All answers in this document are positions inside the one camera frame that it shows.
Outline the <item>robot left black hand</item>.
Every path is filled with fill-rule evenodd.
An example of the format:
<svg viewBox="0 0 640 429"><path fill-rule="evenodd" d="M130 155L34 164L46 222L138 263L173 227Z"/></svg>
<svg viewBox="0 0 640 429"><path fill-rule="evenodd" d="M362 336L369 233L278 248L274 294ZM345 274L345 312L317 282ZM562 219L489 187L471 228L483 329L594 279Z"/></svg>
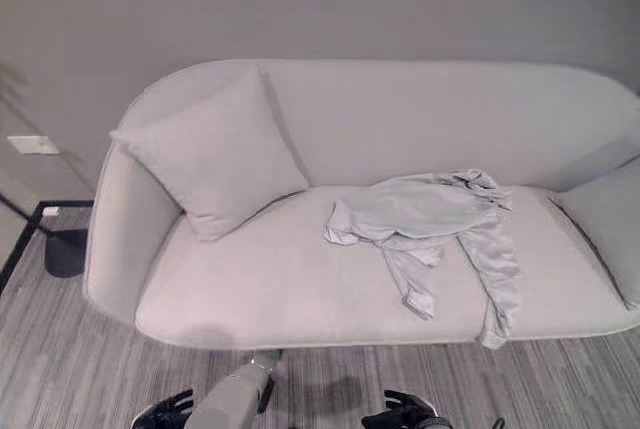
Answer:
<svg viewBox="0 0 640 429"><path fill-rule="evenodd" d="M189 388L145 408L132 421L131 429L183 429L192 415L194 391Z"/></svg>

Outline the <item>robot right black hand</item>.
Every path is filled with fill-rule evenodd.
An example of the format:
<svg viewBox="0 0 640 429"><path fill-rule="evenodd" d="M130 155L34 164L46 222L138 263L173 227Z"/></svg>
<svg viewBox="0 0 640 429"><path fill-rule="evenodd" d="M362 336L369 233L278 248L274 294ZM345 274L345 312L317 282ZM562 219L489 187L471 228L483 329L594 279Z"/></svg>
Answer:
<svg viewBox="0 0 640 429"><path fill-rule="evenodd" d="M364 416L361 423L366 429L424 429L452 428L452 423L441 417L435 406L416 395L385 389L386 409L378 414Z"/></svg>

